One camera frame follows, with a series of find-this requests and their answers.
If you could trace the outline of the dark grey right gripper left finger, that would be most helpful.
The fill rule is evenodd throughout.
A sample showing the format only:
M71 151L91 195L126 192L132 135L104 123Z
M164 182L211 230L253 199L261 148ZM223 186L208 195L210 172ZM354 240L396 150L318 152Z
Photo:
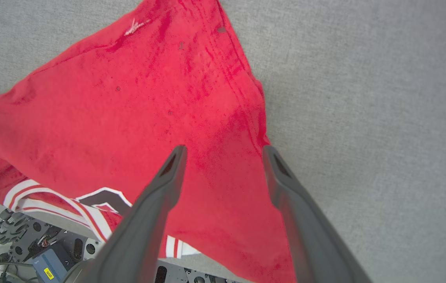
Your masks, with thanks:
M158 261L169 212L182 191L187 148L178 145L101 251L68 272L64 283L178 283L182 268Z

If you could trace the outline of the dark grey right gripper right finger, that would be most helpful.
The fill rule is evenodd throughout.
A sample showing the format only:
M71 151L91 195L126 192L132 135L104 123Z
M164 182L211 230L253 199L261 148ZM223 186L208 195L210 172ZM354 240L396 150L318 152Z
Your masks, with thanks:
M281 213L299 283L370 283L325 214L271 145L262 150L272 204Z

